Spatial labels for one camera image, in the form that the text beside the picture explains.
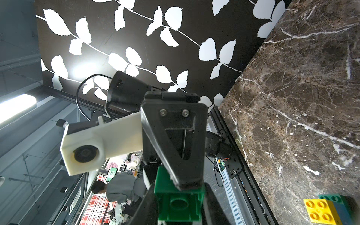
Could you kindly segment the dark green lego brick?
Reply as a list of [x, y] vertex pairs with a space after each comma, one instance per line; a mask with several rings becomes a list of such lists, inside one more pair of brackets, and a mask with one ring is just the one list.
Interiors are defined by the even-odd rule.
[[199, 189], [179, 191], [165, 167], [159, 167], [154, 187], [159, 212], [158, 220], [166, 222], [201, 221], [205, 193], [205, 186]]

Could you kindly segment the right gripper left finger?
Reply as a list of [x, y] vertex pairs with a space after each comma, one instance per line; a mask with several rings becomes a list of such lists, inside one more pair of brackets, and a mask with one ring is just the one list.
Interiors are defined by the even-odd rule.
[[129, 225], [157, 225], [158, 203], [154, 194], [155, 184], [150, 186]]

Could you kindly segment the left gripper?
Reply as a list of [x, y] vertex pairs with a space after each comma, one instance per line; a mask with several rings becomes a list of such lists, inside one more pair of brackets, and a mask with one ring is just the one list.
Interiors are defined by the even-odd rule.
[[203, 186], [208, 107], [195, 93], [168, 92], [117, 71], [107, 100], [127, 112], [140, 112], [145, 145], [157, 154], [174, 186], [180, 190]]

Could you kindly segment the yellow lego brick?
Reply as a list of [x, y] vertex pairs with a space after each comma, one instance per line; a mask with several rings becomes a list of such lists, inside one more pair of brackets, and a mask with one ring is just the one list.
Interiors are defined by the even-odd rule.
[[322, 199], [304, 199], [310, 222], [323, 225], [342, 225], [334, 203]]

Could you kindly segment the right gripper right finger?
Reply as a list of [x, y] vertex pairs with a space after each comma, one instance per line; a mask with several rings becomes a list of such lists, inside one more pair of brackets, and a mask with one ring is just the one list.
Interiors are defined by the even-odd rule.
[[205, 183], [204, 187], [206, 193], [202, 205], [202, 224], [230, 225], [210, 185]]

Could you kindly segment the long green lego brick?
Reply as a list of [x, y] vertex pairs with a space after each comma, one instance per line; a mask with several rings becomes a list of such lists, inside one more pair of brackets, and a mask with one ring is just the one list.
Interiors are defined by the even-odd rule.
[[347, 199], [339, 194], [318, 195], [319, 199], [332, 201], [343, 225], [354, 225], [353, 211]]

